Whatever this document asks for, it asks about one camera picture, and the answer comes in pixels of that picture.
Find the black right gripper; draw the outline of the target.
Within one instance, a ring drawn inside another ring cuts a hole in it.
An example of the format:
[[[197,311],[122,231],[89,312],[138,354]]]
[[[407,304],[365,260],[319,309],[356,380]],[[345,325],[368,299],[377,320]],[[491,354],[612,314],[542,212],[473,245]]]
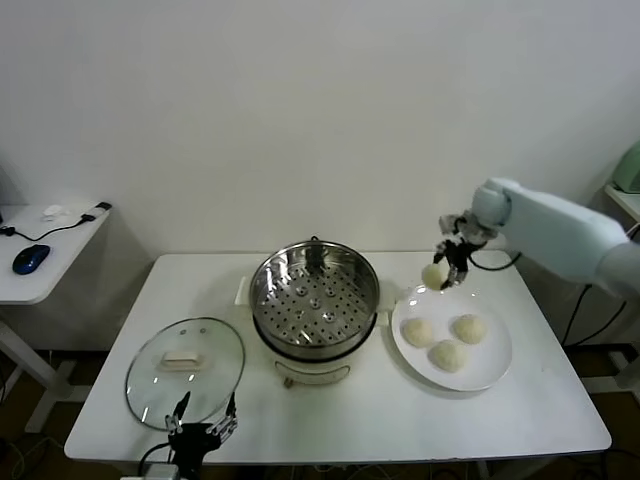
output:
[[[469,272],[467,260],[471,255],[498,237],[498,231],[483,225],[473,212],[447,214],[444,216],[444,234],[456,238],[455,243],[465,259],[449,261],[449,270],[440,288],[450,289],[459,286]],[[435,247],[433,263],[439,264],[449,258],[449,243],[440,242]]]

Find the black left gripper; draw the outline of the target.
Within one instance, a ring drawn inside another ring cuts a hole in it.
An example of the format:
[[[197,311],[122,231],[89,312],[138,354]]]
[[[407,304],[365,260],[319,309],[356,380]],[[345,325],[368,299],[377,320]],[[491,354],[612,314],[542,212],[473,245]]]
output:
[[[175,405],[173,412],[166,416],[169,445],[173,452],[171,464],[178,468],[181,479],[199,480],[204,457],[222,445],[238,426],[235,394],[230,395],[224,417],[216,423],[189,423],[181,426],[191,392],[187,391]]]

